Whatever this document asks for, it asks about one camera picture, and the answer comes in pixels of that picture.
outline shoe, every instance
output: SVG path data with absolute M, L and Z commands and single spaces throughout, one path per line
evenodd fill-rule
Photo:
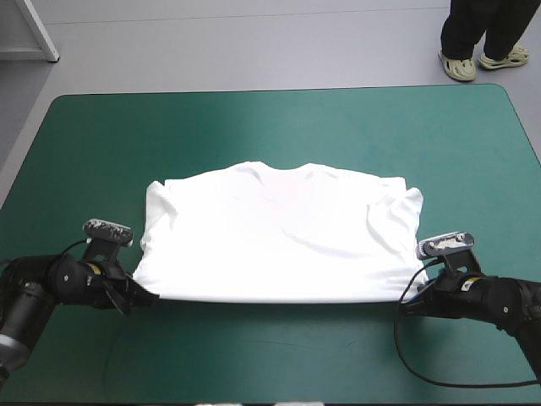
M 454 80 L 471 82 L 477 76 L 477 70 L 471 58 L 463 59 L 462 61 L 459 59 L 449 59 L 440 51 L 440 59 L 443 63 L 445 73 Z
M 530 54 L 527 49 L 520 44 L 516 44 L 509 55 L 500 61 L 490 59 L 485 54 L 479 58 L 479 64 L 485 69 L 517 68 L 527 63 Z

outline green mat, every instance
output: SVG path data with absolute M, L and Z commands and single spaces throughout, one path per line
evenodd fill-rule
M 472 233 L 486 273 L 540 280 L 541 170 L 496 85 L 62 96 L 0 211 L 0 256 L 55 253 L 91 217 L 144 230 L 145 188 L 244 161 L 403 176 L 420 238 Z M 134 269 L 137 244 L 121 261 Z M 393 304 L 161 301 L 130 317 L 59 307 L 2 401 L 535 402 L 538 387 L 453 390 L 409 375 Z M 405 350 L 448 381 L 532 379 L 491 325 L 406 320 Z

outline folded t-shirt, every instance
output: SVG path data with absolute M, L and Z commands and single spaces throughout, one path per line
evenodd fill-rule
M 134 279 L 163 299 L 398 300 L 423 266 L 415 254 L 422 204 L 403 178 L 313 163 L 244 162 L 153 182 Z

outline wire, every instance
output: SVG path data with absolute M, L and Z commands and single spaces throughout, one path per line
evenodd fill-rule
M 395 318 L 393 321 L 393 329 L 394 329 L 394 335 L 395 335 L 395 347 L 396 351 L 398 353 L 398 357 L 400 358 L 400 361 L 404 364 L 404 366 L 409 370 L 412 374 L 414 374 L 417 378 L 422 379 L 423 381 L 427 383 L 431 383 L 432 385 L 436 385 L 438 387 L 457 387 L 462 389 L 488 389 L 488 388 L 503 388 L 503 387 L 527 387 L 530 385 L 538 385 L 541 384 L 540 380 L 532 380 L 532 381 L 520 381 L 520 382 L 511 382 L 511 383 L 479 383 L 479 384 L 470 384 L 470 383 L 449 383 L 449 382 L 442 382 L 442 381 L 436 381 L 434 379 L 430 379 L 424 375 L 422 375 L 420 372 L 417 372 L 413 369 L 410 364 L 406 361 L 406 358 L 404 357 L 404 353 L 402 352 L 402 348 L 400 346 L 400 340 L 399 340 L 399 334 L 398 334 L 398 321 L 400 319 L 400 309 L 402 307 L 402 301 L 404 300 L 404 297 L 407 294 L 407 291 L 412 286 L 413 281 L 415 281 L 415 278 L 425 269 L 436 265 L 437 263 L 440 263 L 439 260 L 434 260 L 429 262 L 427 265 L 423 266 L 421 269 L 419 269 L 410 279 L 409 283 L 406 286 L 406 289 L 404 289 L 404 292 L 402 293 L 402 296 L 398 300 L 398 304 L 396 306 L 396 313 Z
M 58 254 L 58 256 L 62 256 L 65 253 L 67 253 L 69 250 L 71 250 L 73 247 L 76 247 L 77 245 L 81 245 L 81 244 L 85 244 L 85 243 L 86 243 L 86 239 L 81 239 L 80 241 L 77 241 L 77 242 L 69 245 L 68 247 L 66 247 L 64 249 L 64 251 L 62 251 L 60 254 Z

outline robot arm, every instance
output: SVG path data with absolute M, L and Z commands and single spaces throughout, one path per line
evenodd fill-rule
M 472 247 L 469 233 L 421 241 L 419 259 L 437 258 L 444 268 L 401 305 L 402 314 L 492 323 L 518 341 L 541 380 L 541 283 L 484 275 Z
M 23 366 L 56 305 L 117 308 L 127 315 L 136 305 L 152 305 L 158 296 L 136 283 L 117 260 L 130 246 L 130 228 L 89 220 L 83 227 L 88 246 L 82 260 L 69 254 L 21 257 L 0 277 L 0 387 Z

